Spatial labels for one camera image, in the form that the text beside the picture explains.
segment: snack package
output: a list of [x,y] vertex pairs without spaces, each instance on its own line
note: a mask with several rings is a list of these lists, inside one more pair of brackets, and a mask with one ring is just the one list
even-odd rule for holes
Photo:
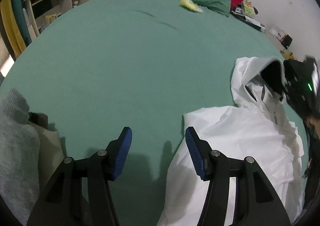
[[250,18],[255,18],[256,14],[254,13],[254,8],[252,3],[249,0],[243,0],[241,3],[242,14]]
[[188,8],[195,13],[203,13],[203,10],[196,5],[192,0],[180,0],[180,5]]

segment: white jacket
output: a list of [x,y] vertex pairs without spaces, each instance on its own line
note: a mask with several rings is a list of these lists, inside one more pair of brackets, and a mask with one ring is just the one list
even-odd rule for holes
[[[254,157],[293,222],[302,211],[304,153],[298,130],[288,121],[280,96],[260,79],[260,72],[273,61],[281,63],[278,58],[237,59],[231,92],[239,107],[202,108],[185,114],[184,121],[185,129],[193,126],[200,139],[227,157]],[[208,185],[196,175],[184,139],[168,169],[165,204],[157,226],[196,226]],[[225,225],[232,224],[235,191],[235,178],[231,178]]]

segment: white wall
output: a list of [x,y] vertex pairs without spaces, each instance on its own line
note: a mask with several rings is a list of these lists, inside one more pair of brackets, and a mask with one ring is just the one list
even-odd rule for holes
[[274,25],[289,34],[290,50],[300,61],[305,55],[320,60],[320,8],[315,0],[250,0],[258,9],[256,19],[267,29]]

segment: blue gripper pad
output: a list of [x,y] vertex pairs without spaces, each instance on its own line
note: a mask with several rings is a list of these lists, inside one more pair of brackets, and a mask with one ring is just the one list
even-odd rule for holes
[[124,167],[125,160],[127,158],[131,142],[132,142],[132,130],[129,127],[127,128],[126,134],[123,137],[122,143],[119,147],[119,151],[114,159],[114,169],[112,172],[112,178],[113,180],[116,180],[119,175],[121,175],[122,169]]
[[190,130],[193,130],[194,133],[196,133],[196,131],[194,130],[193,127],[188,127],[186,129],[187,147],[188,147],[188,150],[189,150],[189,153],[190,153],[190,156],[192,159],[192,163],[193,163],[193,166],[195,167],[197,175],[200,176],[201,180],[204,180],[204,178],[205,178],[204,159],[202,158],[202,155],[200,154],[200,151],[197,147],[195,139],[192,136],[192,133]]

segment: floor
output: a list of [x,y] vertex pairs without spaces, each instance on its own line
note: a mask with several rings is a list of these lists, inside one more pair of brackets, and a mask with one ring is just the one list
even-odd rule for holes
[[13,64],[14,64],[14,61],[9,55],[9,52],[0,35],[0,72],[4,77],[7,75],[10,68],[13,66]]
[[4,64],[0,67],[0,72],[4,77],[6,77],[7,73],[9,72],[13,64],[14,64],[14,61],[12,57],[9,56],[4,62]]

